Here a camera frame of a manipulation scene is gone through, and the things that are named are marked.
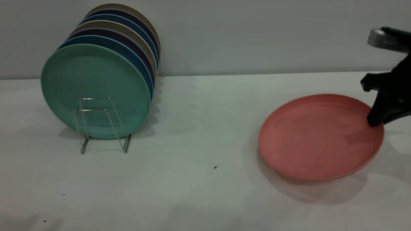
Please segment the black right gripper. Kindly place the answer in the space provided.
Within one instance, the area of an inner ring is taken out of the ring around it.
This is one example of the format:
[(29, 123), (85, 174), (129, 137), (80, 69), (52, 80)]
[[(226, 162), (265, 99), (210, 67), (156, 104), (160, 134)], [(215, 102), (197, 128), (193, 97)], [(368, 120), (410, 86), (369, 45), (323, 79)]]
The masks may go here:
[(411, 54), (390, 72), (367, 73), (361, 80), (364, 91), (379, 91), (368, 113), (370, 127), (388, 124), (411, 115)]

